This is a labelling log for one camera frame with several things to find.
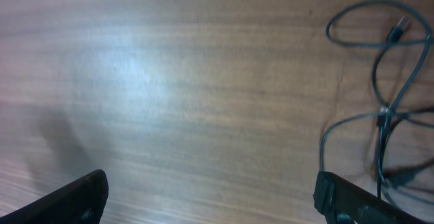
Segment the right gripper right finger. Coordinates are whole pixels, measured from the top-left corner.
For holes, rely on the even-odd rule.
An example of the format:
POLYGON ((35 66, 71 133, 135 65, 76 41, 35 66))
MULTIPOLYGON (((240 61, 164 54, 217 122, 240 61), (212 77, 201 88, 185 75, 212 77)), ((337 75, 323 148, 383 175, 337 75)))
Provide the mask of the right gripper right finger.
POLYGON ((426 224, 332 172, 318 172, 313 199, 327 224, 426 224))

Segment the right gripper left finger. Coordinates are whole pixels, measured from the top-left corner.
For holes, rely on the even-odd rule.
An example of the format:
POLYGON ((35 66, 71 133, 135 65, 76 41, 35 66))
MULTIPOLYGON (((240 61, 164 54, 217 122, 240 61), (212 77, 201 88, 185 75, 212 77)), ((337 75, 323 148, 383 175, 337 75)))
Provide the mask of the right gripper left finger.
POLYGON ((106 173, 97 169, 1 217, 1 224, 99 224, 108 196, 106 173))

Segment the black usb cable end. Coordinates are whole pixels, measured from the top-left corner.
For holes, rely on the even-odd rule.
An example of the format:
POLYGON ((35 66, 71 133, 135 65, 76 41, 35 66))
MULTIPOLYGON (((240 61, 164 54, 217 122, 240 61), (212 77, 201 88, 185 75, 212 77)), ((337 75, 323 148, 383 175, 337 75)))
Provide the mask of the black usb cable end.
POLYGON ((336 45, 340 45, 346 48, 376 48, 381 51, 380 55, 383 55, 383 53, 388 51, 390 48, 394 48, 400 45, 402 46, 424 45, 424 49, 422 51, 422 54, 419 58, 419 61, 415 69, 412 71, 408 80, 404 83, 396 99, 393 101, 391 105, 389 105, 390 111, 394 111, 397 108, 397 106, 401 102, 401 99, 406 94, 408 88, 412 85, 413 81, 416 79, 417 74, 419 73, 423 64, 425 63, 425 60, 429 53, 429 49, 433 45, 433 29, 426 21, 426 19, 419 12, 417 12, 413 7, 410 7, 405 3, 401 3, 393 0, 368 0, 368 1, 363 1, 348 6, 347 8, 343 9, 341 12, 338 12, 328 22, 325 28, 325 35, 332 43, 335 43, 336 45), (353 10, 369 7, 371 5, 387 5, 387 6, 399 8, 402 11, 408 13, 409 15, 413 16, 422 25, 423 29, 425 30, 425 37, 423 39, 415 39, 411 41, 404 41, 404 42, 400 41, 399 39, 402 37, 402 35, 405 33, 407 29, 406 23, 403 24, 404 27, 401 26, 403 21, 400 21, 396 26, 394 26, 389 32, 388 37, 381 43, 341 41, 331 36, 330 29, 332 25, 338 22, 345 14, 348 14, 353 10))

